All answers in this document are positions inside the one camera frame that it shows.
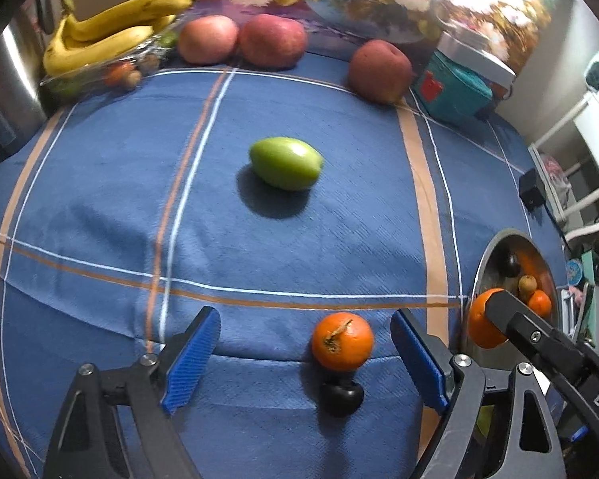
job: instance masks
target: stainless steel bowl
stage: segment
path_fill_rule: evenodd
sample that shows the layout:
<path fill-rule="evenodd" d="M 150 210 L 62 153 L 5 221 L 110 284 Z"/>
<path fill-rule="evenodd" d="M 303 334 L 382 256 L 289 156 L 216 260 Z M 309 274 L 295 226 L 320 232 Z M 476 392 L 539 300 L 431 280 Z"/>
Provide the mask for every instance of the stainless steel bowl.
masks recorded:
<path fill-rule="evenodd" d="M 561 301 L 557 298 L 550 268 L 541 257 L 537 246 L 527 235 L 514 228 L 506 228 L 492 238 L 479 263 L 470 299 L 464 307 L 461 349 L 481 366 L 508 370 L 527 359 L 510 342 L 505 342 L 494 349 L 483 349 L 468 338 L 467 329 L 468 311 L 475 297 L 490 288 L 503 288 L 512 292 L 517 287 L 518 278 L 505 278 L 498 270 L 496 255 L 504 249 L 508 249 L 518 257 L 521 264 L 519 276 L 532 275 L 537 279 L 537 289 L 548 294 L 553 302 L 553 312 L 547 320 L 557 328 L 561 326 Z"/>

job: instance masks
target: robotic arm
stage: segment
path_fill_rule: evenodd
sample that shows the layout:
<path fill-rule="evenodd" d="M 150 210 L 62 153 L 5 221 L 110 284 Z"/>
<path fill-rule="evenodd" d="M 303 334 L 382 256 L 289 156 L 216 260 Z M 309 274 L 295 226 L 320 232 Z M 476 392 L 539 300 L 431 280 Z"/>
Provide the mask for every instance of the robotic arm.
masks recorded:
<path fill-rule="evenodd" d="M 565 479 L 561 445 L 534 366 L 588 427 L 599 446 L 599 357 L 573 345 L 517 298 L 492 294 L 486 317 L 528 358 L 510 371 L 480 367 L 452 355 L 407 309 L 391 320 L 391 337 L 424 404 L 441 416 L 409 479 L 452 479 L 471 448 L 483 406 L 493 414 L 475 479 Z M 83 364 L 64 400 L 49 445 L 43 479 L 131 479 L 117 406 L 131 406 L 142 448 L 156 479 L 202 479 L 170 415 L 187 404 L 220 334 L 219 313 L 204 307 L 160 355 L 101 372 Z"/>

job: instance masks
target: metal screw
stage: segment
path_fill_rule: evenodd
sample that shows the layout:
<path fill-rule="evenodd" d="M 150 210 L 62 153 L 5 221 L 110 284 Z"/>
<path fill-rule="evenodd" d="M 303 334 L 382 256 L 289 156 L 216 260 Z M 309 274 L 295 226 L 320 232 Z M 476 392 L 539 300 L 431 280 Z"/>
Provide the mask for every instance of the metal screw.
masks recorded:
<path fill-rule="evenodd" d="M 156 355 L 155 353 L 143 354 L 140 357 L 140 363 L 147 367 L 151 367 L 152 365 L 155 365 L 157 361 L 158 361 L 158 355 Z"/>
<path fill-rule="evenodd" d="M 95 366 L 93 364 L 82 364 L 78 369 L 78 373 L 80 373 L 82 376 L 89 376 L 91 373 L 93 373 L 94 369 Z"/>
<path fill-rule="evenodd" d="M 526 376 L 530 376 L 533 373 L 533 367 L 528 362 L 522 362 L 517 366 L 517 369 L 519 369 L 521 374 Z"/>
<path fill-rule="evenodd" d="M 466 354 L 456 354 L 453 357 L 453 360 L 460 367 L 468 367 L 471 363 L 473 363 L 473 360 Z"/>

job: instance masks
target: plastic bag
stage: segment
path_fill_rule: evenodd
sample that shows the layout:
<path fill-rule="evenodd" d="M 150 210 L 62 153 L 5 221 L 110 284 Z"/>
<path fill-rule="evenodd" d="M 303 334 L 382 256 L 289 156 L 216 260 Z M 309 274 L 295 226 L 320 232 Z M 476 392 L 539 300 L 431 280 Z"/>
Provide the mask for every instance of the plastic bag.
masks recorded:
<path fill-rule="evenodd" d="M 171 55 L 185 21 L 180 15 L 169 26 L 121 56 L 56 77 L 45 76 L 40 86 L 59 103 L 75 101 L 91 92 L 131 91 L 143 76 L 156 72 L 162 61 Z"/>
<path fill-rule="evenodd" d="M 541 154 L 541 162 L 543 163 L 545 171 L 548 173 L 554 191 L 557 193 L 561 207 L 563 209 L 567 208 L 572 185 L 570 184 L 566 173 L 563 172 L 559 163 L 550 155 Z"/>

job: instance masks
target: green mango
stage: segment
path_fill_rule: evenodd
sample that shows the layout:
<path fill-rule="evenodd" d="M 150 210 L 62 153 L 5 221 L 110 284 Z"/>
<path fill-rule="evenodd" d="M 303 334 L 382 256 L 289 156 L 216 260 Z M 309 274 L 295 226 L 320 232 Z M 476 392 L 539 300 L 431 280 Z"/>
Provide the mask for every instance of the green mango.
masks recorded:
<path fill-rule="evenodd" d="M 306 142 L 289 137 L 262 139 L 248 152 L 253 171 L 269 185 L 286 191 L 309 189 L 322 171 L 324 158 Z"/>
<path fill-rule="evenodd" d="M 157 42 L 163 48 L 173 48 L 177 44 L 177 33 L 175 30 L 168 30 L 160 34 Z"/>

